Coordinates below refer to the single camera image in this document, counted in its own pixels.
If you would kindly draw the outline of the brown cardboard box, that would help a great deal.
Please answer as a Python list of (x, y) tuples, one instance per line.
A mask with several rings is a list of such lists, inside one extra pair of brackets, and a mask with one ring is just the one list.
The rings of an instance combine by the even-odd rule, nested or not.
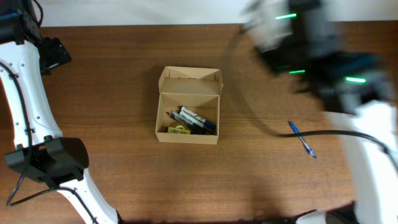
[[(220, 69), (166, 66), (159, 78), (159, 103), (155, 134), (159, 142), (216, 145), (220, 135), (220, 97), (223, 79)], [(166, 112), (179, 106), (216, 125), (213, 134), (169, 134), (165, 130), (176, 120)]]

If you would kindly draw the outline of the blue cap whiteboard marker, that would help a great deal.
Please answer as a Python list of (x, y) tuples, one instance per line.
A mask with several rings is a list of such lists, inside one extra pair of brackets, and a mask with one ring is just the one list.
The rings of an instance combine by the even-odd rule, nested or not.
[(208, 129), (214, 131), (216, 129), (216, 125), (213, 124), (212, 122), (208, 121), (205, 118), (202, 118), (201, 116), (199, 116), (198, 114), (194, 113), (193, 111), (187, 109), (184, 106), (179, 106), (180, 109), (180, 114), (185, 114), (189, 117), (192, 117), (193, 119), (195, 119), (198, 122), (201, 122), (201, 124), (203, 124), (204, 126), (206, 126)]

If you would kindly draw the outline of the black permanent marker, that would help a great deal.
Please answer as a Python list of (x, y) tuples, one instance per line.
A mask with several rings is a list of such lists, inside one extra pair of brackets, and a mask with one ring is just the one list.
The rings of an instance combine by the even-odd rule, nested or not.
[(197, 126), (196, 124), (192, 123), (191, 121), (189, 121), (187, 118), (179, 115), (176, 112), (172, 112), (172, 114), (174, 115), (174, 120), (185, 123), (191, 131), (193, 131), (195, 134), (205, 134), (205, 130), (200, 128), (199, 126)]

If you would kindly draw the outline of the yellow tape roll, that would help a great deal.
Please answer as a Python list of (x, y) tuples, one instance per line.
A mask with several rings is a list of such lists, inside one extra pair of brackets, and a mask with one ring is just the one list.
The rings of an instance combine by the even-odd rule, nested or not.
[(171, 123), (169, 125), (169, 127), (177, 128), (177, 129), (185, 129), (185, 130), (189, 130), (190, 129), (185, 123), (178, 122), (178, 121), (175, 121), (175, 122)]

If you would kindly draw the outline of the grey black pen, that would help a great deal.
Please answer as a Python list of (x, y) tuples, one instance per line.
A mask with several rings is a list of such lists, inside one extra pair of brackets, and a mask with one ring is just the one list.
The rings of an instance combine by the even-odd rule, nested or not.
[(171, 119), (174, 119), (174, 118), (175, 118), (174, 115), (173, 115), (172, 113), (166, 112), (166, 114), (167, 114), (167, 116), (168, 116), (169, 118), (171, 118)]

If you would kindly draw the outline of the yellow highlighter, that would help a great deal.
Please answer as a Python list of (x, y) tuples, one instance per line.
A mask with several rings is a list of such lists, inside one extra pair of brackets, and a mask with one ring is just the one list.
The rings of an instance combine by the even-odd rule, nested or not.
[(165, 132), (169, 134), (191, 134), (190, 130), (174, 127), (167, 127)]

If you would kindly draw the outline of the black cap whiteboard marker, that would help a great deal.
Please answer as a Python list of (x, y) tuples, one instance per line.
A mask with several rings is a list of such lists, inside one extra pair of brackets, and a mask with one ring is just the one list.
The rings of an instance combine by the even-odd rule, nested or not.
[(191, 121), (192, 123), (196, 124), (197, 126), (199, 126), (200, 128), (204, 129), (205, 131), (207, 131), (210, 134), (213, 134), (213, 131), (209, 128), (207, 128), (202, 122), (196, 120), (195, 118), (191, 117), (190, 115), (188, 115), (186, 112), (181, 111), (179, 113), (179, 115), (187, 118), (189, 121)]

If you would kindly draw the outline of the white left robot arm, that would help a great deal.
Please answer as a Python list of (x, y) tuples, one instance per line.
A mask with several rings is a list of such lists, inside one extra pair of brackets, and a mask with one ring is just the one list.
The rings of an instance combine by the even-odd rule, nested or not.
[(16, 148), (6, 163), (21, 175), (6, 205), (58, 192), (85, 223), (122, 223), (91, 178), (83, 141), (64, 137), (53, 117), (42, 76), (72, 58), (58, 38), (42, 37), (36, 9), (37, 1), (1, 1), (1, 83)]

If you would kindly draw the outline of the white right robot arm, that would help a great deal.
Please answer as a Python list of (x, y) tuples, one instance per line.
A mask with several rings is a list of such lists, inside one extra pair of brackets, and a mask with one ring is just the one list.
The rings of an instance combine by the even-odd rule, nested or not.
[(255, 1), (251, 37), (273, 72), (299, 75), (340, 137), (355, 200), (296, 223), (397, 222), (397, 107), (376, 54), (347, 52), (321, 1)]

